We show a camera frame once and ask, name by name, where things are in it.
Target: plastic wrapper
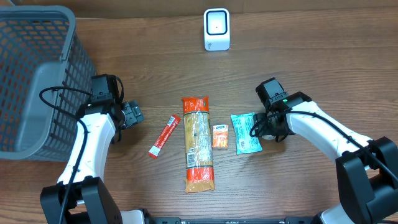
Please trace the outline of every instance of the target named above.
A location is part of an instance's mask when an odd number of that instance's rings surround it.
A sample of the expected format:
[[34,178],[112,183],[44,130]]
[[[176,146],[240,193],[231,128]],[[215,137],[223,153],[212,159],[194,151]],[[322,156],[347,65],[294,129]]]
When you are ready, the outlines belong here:
[[228,125],[213,125],[213,149],[228,148]]
[[160,150],[163,148],[164,144],[166,144],[167,140],[169,139],[170,135],[173,133],[175,127],[177,127],[178,123],[180,122],[181,118],[175,114],[173,114],[169,122],[164,127],[162,133],[157,138],[155,144],[151,147],[148,152],[148,155],[154,159],[157,159],[157,156],[160,153]]
[[185,192],[214,190],[208,96],[182,98],[187,178]]
[[250,130],[254,125],[253,113],[231,115],[236,135],[236,153],[252,153],[262,151],[259,139],[250,137]]

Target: red snack stick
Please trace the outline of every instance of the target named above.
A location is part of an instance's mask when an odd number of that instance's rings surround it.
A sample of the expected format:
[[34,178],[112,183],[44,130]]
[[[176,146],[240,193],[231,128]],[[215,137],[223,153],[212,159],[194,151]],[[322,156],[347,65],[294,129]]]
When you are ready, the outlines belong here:
[[148,155],[154,159],[157,159],[160,150],[163,148],[164,144],[169,139],[170,135],[173,133],[175,127],[177,127],[181,118],[175,114],[169,119],[169,122],[166,124],[166,127],[163,129],[160,136],[157,138],[155,144],[151,147],[148,152]]

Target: small orange package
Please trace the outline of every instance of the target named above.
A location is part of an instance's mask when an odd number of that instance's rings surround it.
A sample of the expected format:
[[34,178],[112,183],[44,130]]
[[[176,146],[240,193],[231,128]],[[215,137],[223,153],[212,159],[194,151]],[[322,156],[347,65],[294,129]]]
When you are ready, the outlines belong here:
[[213,149],[228,148],[228,125],[213,125]]
[[187,156],[186,193],[215,189],[208,99],[208,96],[202,99],[182,98]]

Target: spaghetti package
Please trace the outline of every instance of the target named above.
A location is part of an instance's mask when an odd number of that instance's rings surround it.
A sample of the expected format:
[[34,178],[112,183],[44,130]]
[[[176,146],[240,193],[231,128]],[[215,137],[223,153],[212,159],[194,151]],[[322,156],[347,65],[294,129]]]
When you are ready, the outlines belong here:
[[208,96],[202,99],[182,98],[187,156],[186,193],[215,189],[208,99]]

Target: mesh basket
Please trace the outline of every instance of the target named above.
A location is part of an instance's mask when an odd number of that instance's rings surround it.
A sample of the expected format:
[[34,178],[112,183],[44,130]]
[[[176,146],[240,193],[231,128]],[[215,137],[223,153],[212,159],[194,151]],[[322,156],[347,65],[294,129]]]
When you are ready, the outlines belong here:
[[[0,158],[66,161],[76,121],[45,105],[51,86],[91,89],[93,63],[62,6],[0,7]],[[73,114],[87,96],[68,90],[44,98]]]

